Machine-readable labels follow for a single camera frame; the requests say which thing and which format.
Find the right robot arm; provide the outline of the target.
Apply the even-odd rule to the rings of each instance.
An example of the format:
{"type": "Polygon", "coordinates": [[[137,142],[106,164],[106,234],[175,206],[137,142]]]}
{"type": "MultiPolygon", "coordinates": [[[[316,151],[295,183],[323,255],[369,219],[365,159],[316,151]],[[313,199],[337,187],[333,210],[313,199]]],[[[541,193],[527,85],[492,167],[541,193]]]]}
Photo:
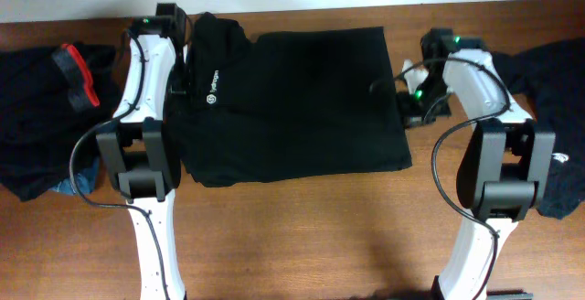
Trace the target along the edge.
{"type": "Polygon", "coordinates": [[[433,28],[420,40],[422,60],[398,75],[405,128],[426,126],[450,112],[458,98],[467,116],[440,136],[472,127],[456,176],[457,200],[440,193],[463,218],[450,260],[436,275],[432,299],[531,299],[524,290],[493,291],[488,281],[506,240],[544,197],[556,136],[519,106],[477,37],[433,28]]]}

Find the black t-shirt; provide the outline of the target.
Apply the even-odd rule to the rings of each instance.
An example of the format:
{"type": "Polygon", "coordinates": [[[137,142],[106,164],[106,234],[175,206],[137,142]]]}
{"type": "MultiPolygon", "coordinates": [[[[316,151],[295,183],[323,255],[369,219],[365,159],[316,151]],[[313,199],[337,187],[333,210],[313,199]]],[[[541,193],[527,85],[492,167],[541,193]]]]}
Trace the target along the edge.
{"type": "Polygon", "coordinates": [[[250,40],[237,21],[205,13],[189,67],[166,125],[186,172],[206,187],[412,164],[382,27],[250,40]]]}

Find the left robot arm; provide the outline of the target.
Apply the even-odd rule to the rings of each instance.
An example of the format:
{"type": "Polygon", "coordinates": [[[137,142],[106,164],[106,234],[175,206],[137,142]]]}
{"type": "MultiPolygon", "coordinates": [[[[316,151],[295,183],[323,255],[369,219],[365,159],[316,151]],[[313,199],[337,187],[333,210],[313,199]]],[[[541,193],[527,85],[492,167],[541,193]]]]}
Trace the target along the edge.
{"type": "Polygon", "coordinates": [[[164,123],[172,78],[185,66],[186,13],[160,3],[129,28],[130,64],[112,120],[96,133],[110,181],[131,217],[142,299],[184,299],[174,232],[181,167],[164,123]]]}

